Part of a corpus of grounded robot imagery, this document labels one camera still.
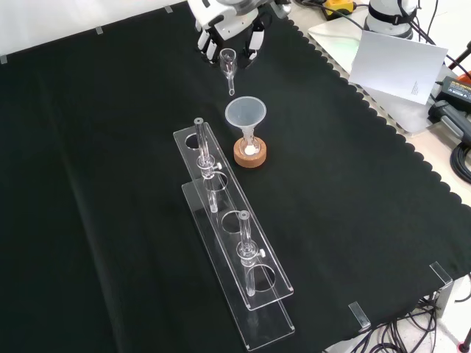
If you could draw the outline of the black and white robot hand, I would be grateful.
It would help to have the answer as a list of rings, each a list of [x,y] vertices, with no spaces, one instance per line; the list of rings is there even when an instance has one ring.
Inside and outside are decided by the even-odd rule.
[[[263,8],[271,7],[277,15],[284,16],[290,10],[288,3],[279,1],[203,1],[193,0],[188,6],[195,19],[199,33],[197,49],[203,60],[211,65],[219,62],[219,54],[224,48],[235,48],[240,68],[247,68],[255,62],[263,45],[265,30],[272,19],[265,19]]]

